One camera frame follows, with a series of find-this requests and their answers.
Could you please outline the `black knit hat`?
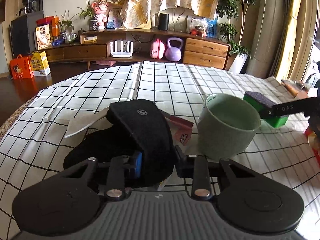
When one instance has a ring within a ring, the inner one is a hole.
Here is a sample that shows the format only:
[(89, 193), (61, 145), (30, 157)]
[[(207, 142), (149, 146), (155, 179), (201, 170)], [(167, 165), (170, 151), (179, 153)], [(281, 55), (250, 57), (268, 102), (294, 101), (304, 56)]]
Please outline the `black knit hat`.
[(111, 127), (92, 132), (69, 152), (68, 169), (90, 157), (109, 163), (114, 157), (142, 153), (140, 177), (125, 177), (127, 187), (151, 187), (166, 180), (174, 170), (174, 145), (170, 127), (157, 106), (138, 99), (110, 104), (106, 119)]

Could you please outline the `purple green scrub sponge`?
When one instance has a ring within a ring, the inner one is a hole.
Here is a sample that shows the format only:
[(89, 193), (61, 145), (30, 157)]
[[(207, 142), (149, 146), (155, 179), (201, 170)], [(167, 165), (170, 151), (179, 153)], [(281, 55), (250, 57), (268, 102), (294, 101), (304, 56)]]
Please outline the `purple green scrub sponge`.
[[(259, 92), (245, 91), (243, 100), (250, 103), (258, 112), (271, 108), (276, 103), (268, 99), (266, 96)], [(286, 124), (287, 116), (269, 117), (264, 120), (273, 128), (279, 128)]]

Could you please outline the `mint green ceramic mug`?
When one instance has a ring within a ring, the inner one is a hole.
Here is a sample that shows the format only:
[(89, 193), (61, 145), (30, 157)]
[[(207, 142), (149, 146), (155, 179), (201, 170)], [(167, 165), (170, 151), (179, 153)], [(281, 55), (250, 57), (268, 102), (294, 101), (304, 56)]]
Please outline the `mint green ceramic mug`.
[(243, 152), (260, 128), (258, 111), (229, 94), (207, 96), (197, 122), (199, 152), (213, 161)]

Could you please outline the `checkered white tablecloth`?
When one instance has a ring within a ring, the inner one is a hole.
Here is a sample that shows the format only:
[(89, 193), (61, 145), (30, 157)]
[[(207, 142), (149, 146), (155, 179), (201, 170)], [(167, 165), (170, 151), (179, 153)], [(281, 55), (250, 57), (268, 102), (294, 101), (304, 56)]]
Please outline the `checkered white tablecloth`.
[(41, 90), (1, 140), (1, 239), (319, 239), (319, 98), (144, 61)]

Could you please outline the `purple kettlebell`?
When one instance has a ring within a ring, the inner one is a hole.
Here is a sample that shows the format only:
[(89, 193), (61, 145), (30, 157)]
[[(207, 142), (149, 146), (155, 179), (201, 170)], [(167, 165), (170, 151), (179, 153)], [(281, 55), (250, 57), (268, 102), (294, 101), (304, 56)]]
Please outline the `purple kettlebell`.
[[(170, 44), (171, 41), (180, 42), (180, 46), (179, 47), (172, 46)], [(178, 37), (170, 37), (170, 38), (168, 38), (167, 39), (167, 49), (165, 51), (166, 59), (171, 61), (171, 62), (180, 61), (180, 59), (182, 57), (182, 52), (181, 52), (182, 47), (183, 47), (183, 40), (181, 38), (178, 38)]]

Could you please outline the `wooden tv console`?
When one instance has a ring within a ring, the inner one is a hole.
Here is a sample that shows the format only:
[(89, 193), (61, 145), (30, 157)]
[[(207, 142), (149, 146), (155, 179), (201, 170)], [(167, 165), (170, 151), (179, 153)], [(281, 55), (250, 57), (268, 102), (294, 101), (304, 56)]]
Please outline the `wooden tv console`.
[[(231, 46), (215, 38), (194, 36), (189, 33), (161, 31), (155, 29), (106, 29), (101, 31), (78, 32), (79, 42), (49, 46), (45, 48), (48, 62), (87, 62), (98, 60), (118, 62), (156, 61), (167, 62), (166, 57), (153, 59), (150, 56), (151, 44), (159, 39), (163, 43), (169, 38), (180, 38), (183, 41), (182, 57), (179, 63), (195, 64), (204, 67), (225, 69)], [(114, 58), (111, 47), (115, 41), (123, 41), (127, 48), (127, 41), (133, 42), (131, 57)]]

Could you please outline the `white wifi router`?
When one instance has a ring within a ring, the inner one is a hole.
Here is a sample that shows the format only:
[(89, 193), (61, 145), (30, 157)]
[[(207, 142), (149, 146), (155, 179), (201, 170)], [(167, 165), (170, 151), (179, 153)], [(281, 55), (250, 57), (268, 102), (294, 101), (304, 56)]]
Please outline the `white wifi router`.
[(114, 40), (110, 42), (110, 55), (114, 58), (133, 56), (133, 41)]

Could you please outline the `pink toy case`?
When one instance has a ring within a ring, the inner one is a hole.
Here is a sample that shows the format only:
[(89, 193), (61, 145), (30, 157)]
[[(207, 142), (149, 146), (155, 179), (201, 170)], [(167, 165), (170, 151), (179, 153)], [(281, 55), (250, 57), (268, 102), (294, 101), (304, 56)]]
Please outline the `pink toy case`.
[(159, 38), (155, 39), (150, 47), (150, 57), (152, 59), (162, 59), (165, 53), (165, 44)]

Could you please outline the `potted green tree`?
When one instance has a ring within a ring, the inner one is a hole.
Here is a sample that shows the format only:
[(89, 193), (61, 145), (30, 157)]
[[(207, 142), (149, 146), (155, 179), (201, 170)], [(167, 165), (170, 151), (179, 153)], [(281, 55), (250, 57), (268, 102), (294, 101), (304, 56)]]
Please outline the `potted green tree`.
[(251, 57), (250, 49), (243, 45), (246, 15), (249, 7), (257, 0), (219, 0), (216, 14), (222, 20), (218, 31), (223, 41), (231, 48), (229, 55), (234, 58), (229, 71), (234, 74), (241, 73), (246, 61)]

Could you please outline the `yellow carton box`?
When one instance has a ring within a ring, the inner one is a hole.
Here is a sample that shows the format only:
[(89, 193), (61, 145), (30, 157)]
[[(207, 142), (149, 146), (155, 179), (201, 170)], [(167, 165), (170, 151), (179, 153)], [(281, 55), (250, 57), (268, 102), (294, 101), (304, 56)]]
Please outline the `yellow carton box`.
[(35, 77), (50, 74), (49, 63), (45, 51), (36, 51), (30, 56), (30, 65)]

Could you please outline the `black cylinder speaker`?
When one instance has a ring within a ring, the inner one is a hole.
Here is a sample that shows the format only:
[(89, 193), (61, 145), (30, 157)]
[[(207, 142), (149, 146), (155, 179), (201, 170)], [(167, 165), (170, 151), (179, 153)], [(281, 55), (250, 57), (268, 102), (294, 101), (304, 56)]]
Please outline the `black cylinder speaker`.
[(169, 27), (169, 14), (158, 15), (158, 30), (167, 31)]

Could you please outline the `orange gift bag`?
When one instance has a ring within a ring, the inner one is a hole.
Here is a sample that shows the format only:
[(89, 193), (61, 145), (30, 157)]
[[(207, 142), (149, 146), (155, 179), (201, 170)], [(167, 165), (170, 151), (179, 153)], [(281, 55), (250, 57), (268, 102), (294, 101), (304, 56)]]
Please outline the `orange gift bag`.
[(14, 80), (34, 77), (29, 58), (27, 56), (22, 56), (21, 54), (10, 61), (10, 70)]

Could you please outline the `pink doll figure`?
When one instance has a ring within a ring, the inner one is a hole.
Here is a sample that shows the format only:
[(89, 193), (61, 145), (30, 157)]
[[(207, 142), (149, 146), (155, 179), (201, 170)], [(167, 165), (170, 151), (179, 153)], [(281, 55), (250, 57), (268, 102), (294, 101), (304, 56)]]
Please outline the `pink doll figure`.
[(91, 4), (91, 8), (93, 9), (93, 17), (97, 20), (98, 29), (104, 30), (105, 24), (108, 20), (108, 16), (106, 15), (108, 11), (107, 0), (98, 0), (97, 2), (93, 2)]

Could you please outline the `black cabinet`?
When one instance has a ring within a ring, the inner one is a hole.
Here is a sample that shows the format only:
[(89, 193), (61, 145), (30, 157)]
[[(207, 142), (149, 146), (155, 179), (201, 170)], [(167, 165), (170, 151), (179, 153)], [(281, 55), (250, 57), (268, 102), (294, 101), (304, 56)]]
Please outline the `black cabinet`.
[(31, 12), (11, 21), (10, 37), (14, 57), (26, 55), (36, 50), (34, 34), (37, 20), (43, 18), (43, 11)]

